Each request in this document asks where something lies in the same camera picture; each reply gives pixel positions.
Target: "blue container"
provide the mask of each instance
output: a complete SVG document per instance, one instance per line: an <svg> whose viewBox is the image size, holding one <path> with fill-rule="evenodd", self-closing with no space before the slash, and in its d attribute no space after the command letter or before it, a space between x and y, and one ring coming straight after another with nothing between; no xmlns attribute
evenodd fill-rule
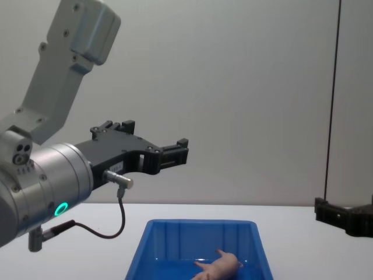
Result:
<svg viewBox="0 0 373 280"><path fill-rule="evenodd" d="M235 280L273 280L256 224L239 220L149 221L125 279L191 280L217 248L243 263Z"/></svg>

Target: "toy pig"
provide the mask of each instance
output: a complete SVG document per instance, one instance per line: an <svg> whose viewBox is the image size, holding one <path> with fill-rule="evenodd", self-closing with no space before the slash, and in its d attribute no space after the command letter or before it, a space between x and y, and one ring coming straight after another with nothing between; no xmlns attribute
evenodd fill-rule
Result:
<svg viewBox="0 0 373 280"><path fill-rule="evenodd" d="M192 280L228 280L237 273L239 267L242 267L234 254L225 253L219 249L216 252L221 257L212 264L195 262L203 271L195 275Z"/></svg>

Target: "white table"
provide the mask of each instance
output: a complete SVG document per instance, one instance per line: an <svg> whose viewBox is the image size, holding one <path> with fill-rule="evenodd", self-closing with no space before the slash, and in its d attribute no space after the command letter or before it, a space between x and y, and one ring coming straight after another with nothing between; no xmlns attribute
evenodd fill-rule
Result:
<svg viewBox="0 0 373 280"><path fill-rule="evenodd" d="M39 253L28 252L27 235L14 240L0 248L0 279L123 280L151 219L254 221L276 280L373 279L373 239L315 221L310 207L128 204L125 210L125 231L114 240L78 227L44 243ZM83 204L44 228L70 219L106 234L121 222L118 205Z"/></svg>

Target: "gray wall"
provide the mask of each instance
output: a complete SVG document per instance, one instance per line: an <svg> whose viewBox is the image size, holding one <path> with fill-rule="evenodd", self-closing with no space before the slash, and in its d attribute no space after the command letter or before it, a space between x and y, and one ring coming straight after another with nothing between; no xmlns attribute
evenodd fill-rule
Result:
<svg viewBox="0 0 373 280"><path fill-rule="evenodd" d="M110 57L47 144L127 119L158 145L189 138L186 166L128 175L128 202L311 205L323 194L337 0L106 2L122 18ZM0 2L0 117L22 101L57 5Z"/></svg>
<svg viewBox="0 0 373 280"><path fill-rule="evenodd" d="M362 205L373 194L373 1L343 0L328 199Z"/></svg>

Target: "black bracket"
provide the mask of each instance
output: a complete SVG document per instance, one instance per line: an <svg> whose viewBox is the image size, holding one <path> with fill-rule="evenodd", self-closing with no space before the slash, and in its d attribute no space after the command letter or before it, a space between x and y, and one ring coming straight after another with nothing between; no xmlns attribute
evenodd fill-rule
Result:
<svg viewBox="0 0 373 280"><path fill-rule="evenodd" d="M135 122L121 124L107 121L92 127L92 140L76 145L91 164L94 189L106 184L102 175L105 170L120 175L129 172L157 174L161 169L184 165L188 158L188 140L181 139L176 145L159 147L134 135Z"/></svg>
<svg viewBox="0 0 373 280"><path fill-rule="evenodd" d="M372 204L343 208L329 204L322 198L315 199L316 220L344 229L350 236L373 237Z"/></svg>

